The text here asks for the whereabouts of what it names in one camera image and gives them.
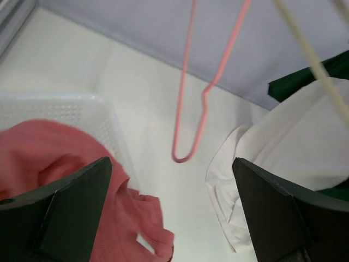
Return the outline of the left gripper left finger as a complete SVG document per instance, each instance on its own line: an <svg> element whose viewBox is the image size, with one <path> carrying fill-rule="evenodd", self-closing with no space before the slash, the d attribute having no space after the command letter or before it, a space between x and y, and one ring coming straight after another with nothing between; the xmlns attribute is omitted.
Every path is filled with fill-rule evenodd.
<svg viewBox="0 0 349 262"><path fill-rule="evenodd" d="M111 174L104 157L1 200L1 261L89 261Z"/></svg>

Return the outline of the green and white t shirt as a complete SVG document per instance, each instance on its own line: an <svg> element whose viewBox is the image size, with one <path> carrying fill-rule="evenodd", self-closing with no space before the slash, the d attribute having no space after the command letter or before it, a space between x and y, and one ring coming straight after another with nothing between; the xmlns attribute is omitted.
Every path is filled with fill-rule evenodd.
<svg viewBox="0 0 349 262"><path fill-rule="evenodd" d="M269 83L278 106L253 126L236 128L213 157L206 187L233 253L252 249L232 171L237 157L312 190L348 179L348 129L309 68Z"/></svg>

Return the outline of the pink t shirt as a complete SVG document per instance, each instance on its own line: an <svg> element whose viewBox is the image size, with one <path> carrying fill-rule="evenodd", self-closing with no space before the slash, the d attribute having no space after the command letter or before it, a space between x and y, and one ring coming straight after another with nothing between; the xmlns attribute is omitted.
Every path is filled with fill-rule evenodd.
<svg viewBox="0 0 349 262"><path fill-rule="evenodd" d="M95 138L65 124L29 120L1 131L1 200L55 182L108 157L111 179L89 261L170 261L174 235L160 201L128 186L122 165Z"/></svg>

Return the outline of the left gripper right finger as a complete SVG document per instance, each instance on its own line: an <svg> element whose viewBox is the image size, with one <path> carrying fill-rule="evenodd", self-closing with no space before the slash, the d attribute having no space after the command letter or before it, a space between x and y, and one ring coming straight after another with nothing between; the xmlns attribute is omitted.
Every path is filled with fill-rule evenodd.
<svg viewBox="0 0 349 262"><path fill-rule="evenodd" d="M318 191L232 164L258 261L348 261L348 181Z"/></svg>

